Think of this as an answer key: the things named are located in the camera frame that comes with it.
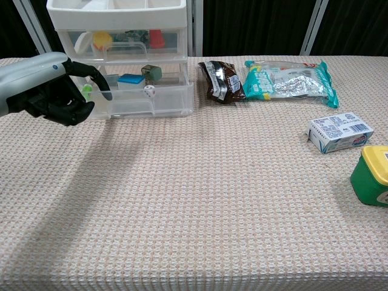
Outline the black and silver left hand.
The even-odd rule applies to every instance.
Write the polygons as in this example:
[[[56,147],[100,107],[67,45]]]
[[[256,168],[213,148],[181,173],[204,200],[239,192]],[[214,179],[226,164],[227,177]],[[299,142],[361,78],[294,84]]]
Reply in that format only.
[[[1,116],[26,111],[64,126],[84,122],[95,103],[87,101],[71,77],[89,77],[112,100],[99,70],[71,60],[65,53],[44,53],[1,67]]]

